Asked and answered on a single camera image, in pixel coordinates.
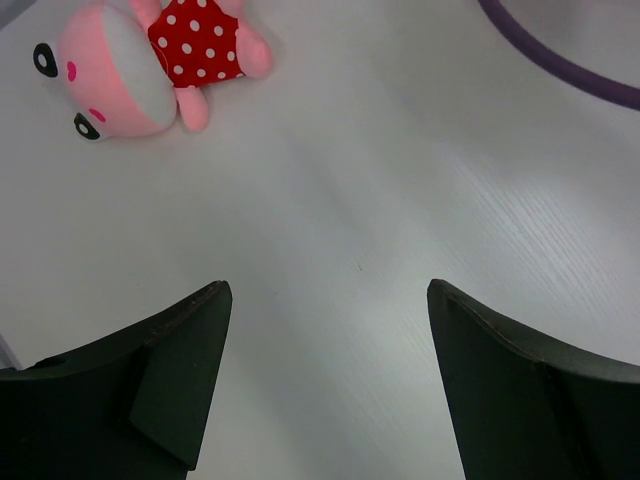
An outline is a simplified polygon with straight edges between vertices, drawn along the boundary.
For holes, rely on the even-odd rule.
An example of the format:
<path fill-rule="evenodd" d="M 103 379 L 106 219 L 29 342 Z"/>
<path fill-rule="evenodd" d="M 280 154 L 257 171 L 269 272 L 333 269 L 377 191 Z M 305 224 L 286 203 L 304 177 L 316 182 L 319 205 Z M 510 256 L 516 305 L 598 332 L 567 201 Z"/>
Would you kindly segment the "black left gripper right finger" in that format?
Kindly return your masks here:
<path fill-rule="evenodd" d="M 636 479 L 639 368 L 502 315 L 439 279 L 429 321 L 468 479 Z"/>

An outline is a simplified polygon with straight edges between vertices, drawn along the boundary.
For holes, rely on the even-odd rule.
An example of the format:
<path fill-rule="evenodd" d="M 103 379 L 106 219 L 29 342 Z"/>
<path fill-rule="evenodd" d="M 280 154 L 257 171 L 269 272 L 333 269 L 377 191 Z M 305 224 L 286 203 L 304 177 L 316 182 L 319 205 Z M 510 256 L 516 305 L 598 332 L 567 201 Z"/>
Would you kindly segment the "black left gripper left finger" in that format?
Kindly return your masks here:
<path fill-rule="evenodd" d="M 228 283 L 1 372 L 5 479 L 183 479 L 196 468 L 230 323 Z"/>

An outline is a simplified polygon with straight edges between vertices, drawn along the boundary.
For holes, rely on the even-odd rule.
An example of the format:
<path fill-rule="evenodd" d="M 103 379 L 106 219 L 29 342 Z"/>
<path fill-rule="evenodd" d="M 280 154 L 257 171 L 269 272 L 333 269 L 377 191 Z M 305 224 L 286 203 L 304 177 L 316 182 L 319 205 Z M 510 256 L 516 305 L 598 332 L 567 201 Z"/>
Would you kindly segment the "pink pig doll front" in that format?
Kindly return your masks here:
<path fill-rule="evenodd" d="M 241 1 L 133 1 L 131 10 L 93 1 L 58 40 L 35 45 L 34 67 L 59 80 L 78 110 L 87 141 L 158 134 L 177 119 L 199 132 L 210 119 L 205 88 L 263 78 L 272 68 L 266 40 Z"/>

